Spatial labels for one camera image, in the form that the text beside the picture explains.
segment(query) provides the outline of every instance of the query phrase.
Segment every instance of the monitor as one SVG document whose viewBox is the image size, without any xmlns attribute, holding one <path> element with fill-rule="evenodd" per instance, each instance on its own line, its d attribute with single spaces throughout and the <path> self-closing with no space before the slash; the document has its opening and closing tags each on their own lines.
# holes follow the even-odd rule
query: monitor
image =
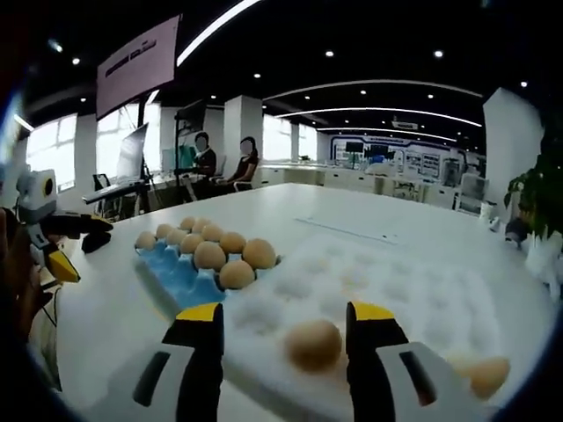
<svg viewBox="0 0 563 422">
<path fill-rule="evenodd" d="M 346 142 L 346 152 L 363 152 L 363 142 Z"/>
<path fill-rule="evenodd" d="M 117 161 L 117 180 L 139 179 L 143 169 L 144 138 L 147 136 L 145 123 L 121 141 L 120 158 Z"/>
</svg>

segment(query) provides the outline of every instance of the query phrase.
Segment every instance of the brown egg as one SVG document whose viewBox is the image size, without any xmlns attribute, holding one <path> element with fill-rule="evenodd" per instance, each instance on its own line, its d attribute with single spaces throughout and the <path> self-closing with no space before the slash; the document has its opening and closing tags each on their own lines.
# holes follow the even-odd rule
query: brown egg
<svg viewBox="0 0 563 422">
<path fill-rule="evenodd" d="M 198 245 L 203 242 L 203 237 L 197 234 L 190 234 L 184 237 L 182 243 L 179 244 L 180 253 L 194 253 Z"/>
<path fill-rule="evenodd" d="M 186 237 L 186 232 L 180 229 L 172 229 L 166 235 L 166 244 L 181 244 Z"/>
<path fill-rule="evenodd" d="M 305 372 L 324 372 L 336 365 L 342 350 L 339 329 L 326 320 L 296 325 L 285 338 L 291 363 Z"/>
<path fill-rule="evenodd" d="M 194 264 L 197 268 L 214 269 L 220 271 L 227 262 L 225 252 L 221 246 L 213 242 L 201 242 L 195 248 Z"/>
<path fill-rule="evenodd" d="M 219 273 L 219 283 L 223 288 L 243 288 L 254 280 L 254 270 L 242 259 L 228 262 Z"/>
<path fill-rule="evenodd" d="M 504 357 L 490 358 L 475 365 L 457 369 L 456 372 L 463 378 L 471 379 L 472 391 L 476 397 L 488 400 L 507 380 L 510 361 Z"/>
<path fill-rule="evenodd" d="M 191 231 L 194 227 L 195 219 L 193 217 L 186 217 L 182 222 L 179 224 L 179 227 L 182 230 Z"/>
<path fill-rule="evenodd" d="M 172 230 L 174 230 L 174 227 L 170 224 L 159 224 L 157 227 L 157 239 L 164 239 Z"/>
<path fill-rule="evenodd" d="M 264 239 L 252 239 L 246 242 L 243 259 L 254 269 L 268 269 L 275 266 L 275 251 Z"/>
<path fill-rule="evenodd" d="M 221 240 L 221 236 L 223 235 L 223 230 L 216 224 L 211 223 L 203 228 L 201 235 L 205 240 L 219 242 L 219 240 Z"/>
<path fill-rule="evenodd" d="M 223 248 L 225 253 L 243 253 L 246 245 L 246 239 L 234 231 L 230 231 L 221 236 L 219 246 Z"/>
<path fill-rule="evenodd" d="M 149 231 L 144 231 L 137 238 L 137 241 L 135 242 L 135 248 L 152 251 L 153 249 L 155 249 L 156 243 L 157 239 L 155 238 L 155 235 L 153 235 Z"/>
<path fill-rule="evenodd" d="M 208 224 L 211 224 L 211 220 L 209 220 L 209 218 L 198 218 L 192 227 L 192 233 L 201 233 L 203 228 Z"/>
</svg>

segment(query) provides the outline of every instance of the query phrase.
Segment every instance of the woman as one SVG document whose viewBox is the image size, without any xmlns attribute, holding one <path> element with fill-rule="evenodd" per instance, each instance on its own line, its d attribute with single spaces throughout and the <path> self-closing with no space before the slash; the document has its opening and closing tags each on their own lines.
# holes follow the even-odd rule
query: woman
<svg viewBox="0 0 563 422">
<path fill-rule="evenodd" d="M 256 149 L 256 141 L 251 136 L 246 136 L 240 142 L 240 160 L 238 161 L 237 170 L 228 179 L 219 179 L 216 186 L 213 186 L 213 192 L 210 196 L 220 196 L 227 193 L 234 193 L 235 182 L 250 182 L 258 166 L 258 150 Z"/>
<path fill-rule="evenodd" d="M 209 147 L 209 135 L 206 132 L 200 132 L 195 136 L 195 147 L 198 154 L 194 159 L 194 172 L 209 178 L 214 176 L 217 169 L 217 155 Z"/>
</svg>

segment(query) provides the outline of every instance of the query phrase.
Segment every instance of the sign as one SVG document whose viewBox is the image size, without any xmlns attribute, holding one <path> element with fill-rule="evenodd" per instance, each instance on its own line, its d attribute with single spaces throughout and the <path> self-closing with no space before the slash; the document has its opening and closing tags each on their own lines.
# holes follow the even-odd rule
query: sign
<svg viewBox="0 0 563 422">
<path fill-rule="evenodd" d="M 98 66 L 98 120 L 174 79 L 179 16 L 130 41 Z"/>
</svg>

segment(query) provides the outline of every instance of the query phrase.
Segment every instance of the black ceiling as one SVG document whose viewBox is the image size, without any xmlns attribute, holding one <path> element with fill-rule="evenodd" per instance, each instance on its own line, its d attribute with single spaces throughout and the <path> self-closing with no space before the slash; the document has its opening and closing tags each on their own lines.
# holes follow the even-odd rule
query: black ceiling
<svg viewBox="0 0 563 422">
<path fill-rule="evenodd" d="M 86 103 L 68 98 L 27 117 L 32 124 L 40 124 L 69 112 L 92 113 L 96 67 L 114 50 L 183 13 L 178 36 L 181 51 L 236 3 L 192 1 L 185 10 L 151 7 L 133 15 L 88 11 L 60 18 L 52 37 L 63 52 L 45 46 L 30 68 L 26 102 L 32 104 L 77 84 L 89 84 L 92 94 Z M 482 103 L 499 86 L 540 106 L 563 93 L 558 85 L 559 62 L 546 44 L 556 27 L 540 25 L 523 14 L 484 9 L 479 1 L 455 2 L 456 9 L 434 6 L 435 2 L 424 2 L 424 7 L 404 1 L 392 7 L 373 5 L 380 3 L 262 0 L 197 49 L 177 69 L 176 80 L 161 90 L 158 100 L 164 106 L 182 106 L 200 98 L 222 104 L 240 94 L 269 98 L 321 84 L 412 80 L 452 85 L 483 97 L 433 85 L 351 84 L 294 93 L 265 104 L 267 113 L 273 114 L 370 106 L 422 110 L 484 124 Z M 332 58 L 325 57 L 329 49 L 334 52 Z M 441 60 L 433 56 L 436 49 L 444 52 Z M 80 58 L 78 66 L 71 64 L 72 57 Z M 262 78 L 255 79 L 254 73 Z M 528 87 L 520 87 L 521 81 L 527 81 Z M 456 138 L 463 148 L 485 152 L 484 128 L 443 118 L 373 111 L 322 113 L 312 118 L 318 119 L 318 127 L 390 128 L 382 121 L 397 114 L 402 120 L 425 125 L 421 132 Z M 292 119 L 311 124 L 311 116 Z"/>
</svg>

